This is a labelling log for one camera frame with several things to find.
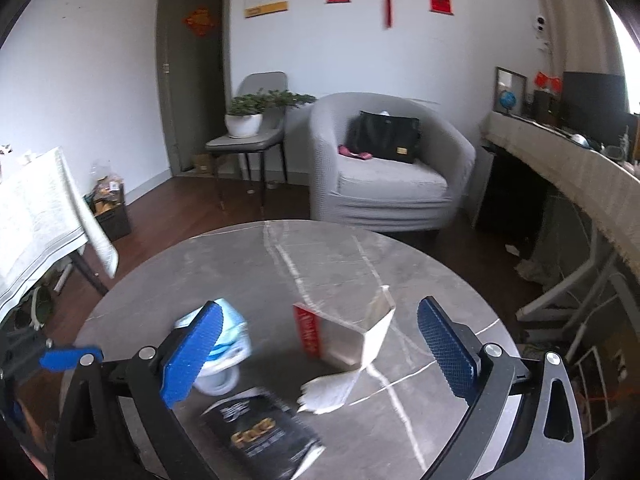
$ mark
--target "picture frame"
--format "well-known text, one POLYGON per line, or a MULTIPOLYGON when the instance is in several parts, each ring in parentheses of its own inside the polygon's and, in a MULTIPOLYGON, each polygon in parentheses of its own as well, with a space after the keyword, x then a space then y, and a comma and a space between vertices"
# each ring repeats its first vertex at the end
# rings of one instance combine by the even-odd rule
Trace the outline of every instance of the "picture frame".
POLYGON ((494 112, 522 116, 526 93, 526 76, 500 66, 495 68, 494 112), (512 92, 516 96, 516 105, 511 110, 507 110, 500 104, 500 94, 505 90, 512 92))

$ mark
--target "black handbag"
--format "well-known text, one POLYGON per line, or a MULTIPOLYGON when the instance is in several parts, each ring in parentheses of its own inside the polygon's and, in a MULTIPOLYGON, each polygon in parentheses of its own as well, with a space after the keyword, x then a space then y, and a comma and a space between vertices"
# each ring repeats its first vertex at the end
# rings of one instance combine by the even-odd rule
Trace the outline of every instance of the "black handbag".
POLYGON ((412 164, 420 144, 420 120, 360 112, 346 146, 353 153, 367 152, 412 164))

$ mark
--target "gray chair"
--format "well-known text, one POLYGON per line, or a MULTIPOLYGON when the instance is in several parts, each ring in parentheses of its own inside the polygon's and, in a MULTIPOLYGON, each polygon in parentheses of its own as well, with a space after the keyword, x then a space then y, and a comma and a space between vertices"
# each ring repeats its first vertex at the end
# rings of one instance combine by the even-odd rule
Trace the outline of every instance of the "gray chair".
MULTIPOLYGON (((259 91, 286 90, 287 75, 284 72, 263 72, 251 74, 244 78, 240 84, 237 95, 255 94, 259 91)), ((210 140, 205 144, 205 149, 213 157, 228 155, 230 153, 244 153, 249 180, 251 180, 251 166, 249 165, 249 153, 260 153, 260 182, 262 206, 266 195, 266 170, 264 167, 264 152, 276 144, 280 145, 280 157, 282 159, 282 173, 285 182, 289 181, 287 175, 287 160, 284 153, 284 108, 269 108, 263 114, 262 124, 258 134, 244 139, 235 139, 224 135, 210 140)))
POLYGON ((379 232, 437 230, 453 218, 473 170, 471 143, 432 110, 399 97, 342 93, 314 105, 311 218, 379 232), (338 154, 360 111, 420 119, 419 160, 357 160, 338 154))

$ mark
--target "round table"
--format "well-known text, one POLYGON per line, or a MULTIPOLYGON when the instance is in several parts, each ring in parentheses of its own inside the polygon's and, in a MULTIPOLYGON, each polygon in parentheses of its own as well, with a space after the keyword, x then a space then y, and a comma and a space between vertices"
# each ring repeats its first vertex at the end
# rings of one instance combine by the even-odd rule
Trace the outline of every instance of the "round table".
MULTIPOLYGON (((140 265, 95 307, 76 345, 97 344, 106 360, 130 358, 159 345, 181 316, 207 300, 225 298, 246 318, 253 353, 240 365, 234 393, 265 386, 289 404, 300 386, 334 373, 308 358, 292 305, 309 306, 347 322, 364 318, 381 284, 390 286, 396 314, 372 370, 364 370, 348 402, 332 413, 301 413, 322 438, 324 454, 305 480, 418 479, 450 439, 466 410, 420 335, 418 302, 434 296, 449 317, 482 343, 518 351, 487 303, 458 275, 430 256, 361 229, 313 221, 253 222, 185 240, 140 265)), ((247 478, 203 425, 214 402, 195 390, 174 406, 187 434, 222 480, 247 478)), ((518 399, 508 401, 476 472, 491 470, 508 436, 518 399)), ((162 474, 132 401, 124 399, 132 436, 147 468, 162 474)))

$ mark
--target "white flower pot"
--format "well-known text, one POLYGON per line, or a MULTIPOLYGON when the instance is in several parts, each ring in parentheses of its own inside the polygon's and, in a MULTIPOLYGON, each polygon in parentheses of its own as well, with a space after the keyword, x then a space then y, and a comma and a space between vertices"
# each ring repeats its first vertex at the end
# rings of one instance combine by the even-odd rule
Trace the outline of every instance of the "white flower pot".
POLYGON ((243 137, 251 137, 258 133, 260 124, 262 124, 262 114, 255 115, 225 115, 226 129, 229 137, 242 139, 243 137))

